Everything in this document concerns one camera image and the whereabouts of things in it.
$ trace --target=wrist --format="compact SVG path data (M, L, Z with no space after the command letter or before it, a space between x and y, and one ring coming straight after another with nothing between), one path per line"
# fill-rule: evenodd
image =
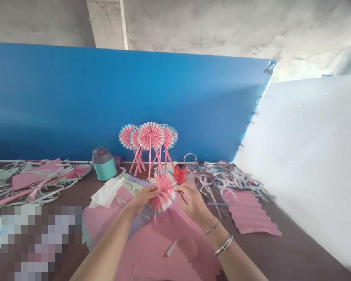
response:
M218 218L216 218L212 213L206 216L200 223L199 226L203 232L207 232L211 228L213 228L216 224L218 224Z
M126 205L120 212L120 215L130 221L132 221L137 215L135 213L135 209L131 208L131 206Z

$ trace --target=teal water bottle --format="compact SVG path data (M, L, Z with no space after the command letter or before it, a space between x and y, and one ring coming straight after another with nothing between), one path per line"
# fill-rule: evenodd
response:
M117 174L113 155L106 146L99 146L92 152L92 164L94 165L97 179L108 180Z

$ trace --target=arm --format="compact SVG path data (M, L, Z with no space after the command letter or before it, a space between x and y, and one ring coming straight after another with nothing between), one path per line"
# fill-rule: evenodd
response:
M218 219L209 211L198 190L189 184L183 184L176 191L178 192L178 197L185 213L204 232L217 225ZM187 196L188 202L186 202L182 194ZM213 250L217 251L226 242L229 235L227 230L219 224L216 229L207 235L207 239L211 243ZM221 252L217 258L229 281L268 281L260 269L258 269L235 241L232 241L227 250Z
M158 187L144 187L118 214L113 224L84 259L70 281L113 281L126 241L131 222L139 215L149 199L158 196Z

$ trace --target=hand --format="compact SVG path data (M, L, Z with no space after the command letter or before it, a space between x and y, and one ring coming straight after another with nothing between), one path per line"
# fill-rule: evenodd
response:
M184 212L196 222L203 231L207 231L218 223L218 219L211 213L203 201L200 192L189 183L176 188Z
M130 200L129 203L124 207L126 211L130 215L136 217L137 215L140 215L140 213L143 211L144 206L148 203L148 201L152 198L155 198L158 196L161 192L161 189L155 186L146 186L143 187L141 191L139 191L133 199Z

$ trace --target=thin chain bracelet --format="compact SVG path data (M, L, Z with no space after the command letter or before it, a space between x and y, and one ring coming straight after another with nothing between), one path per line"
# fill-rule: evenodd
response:
M214 229L216 229L216 228L218 227L219 224L221 224L220 221L218 221L218 223L217 223L215 226L213 226L211 229L209 229L209 230L205 233L205 235L207 236L209 233L211 233Z

